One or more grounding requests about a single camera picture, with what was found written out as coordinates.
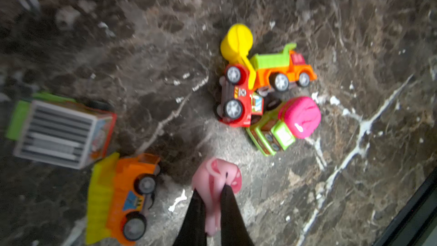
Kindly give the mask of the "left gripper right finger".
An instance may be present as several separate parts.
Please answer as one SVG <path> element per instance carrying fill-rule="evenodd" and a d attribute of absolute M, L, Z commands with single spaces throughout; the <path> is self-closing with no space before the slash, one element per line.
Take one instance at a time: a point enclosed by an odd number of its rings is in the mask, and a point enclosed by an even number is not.
<path fill-rule="evenodd" d="M 240 213 L 234 192 L 225 185 L 220 197 L 222 246 L 254 246 Z"/>

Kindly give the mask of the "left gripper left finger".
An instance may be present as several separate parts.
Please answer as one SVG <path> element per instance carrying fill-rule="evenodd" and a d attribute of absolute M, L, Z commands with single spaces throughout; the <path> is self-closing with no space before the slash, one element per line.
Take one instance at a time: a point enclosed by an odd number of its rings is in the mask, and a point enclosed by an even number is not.
<path fill-rule="evenodd" d="M 206 246 L 205 224 L 206 207 L 199 193 L 194 190 L 182 227 L 173 246 Z"/>

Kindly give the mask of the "pink rubber pig toy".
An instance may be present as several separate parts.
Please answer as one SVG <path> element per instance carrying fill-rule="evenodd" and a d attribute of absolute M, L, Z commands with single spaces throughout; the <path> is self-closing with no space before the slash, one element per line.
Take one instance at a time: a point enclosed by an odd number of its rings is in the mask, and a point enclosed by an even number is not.
<path fill-rule="evenodd" d="M 206 207 L 205 232 L 214 236 L 221 229 L 221 192 L 230 186 L 236 194 L 242 188 L 239 167 L 216 157 L 206 159 L 192 178 L 192 189 L 197 191 Z"/>

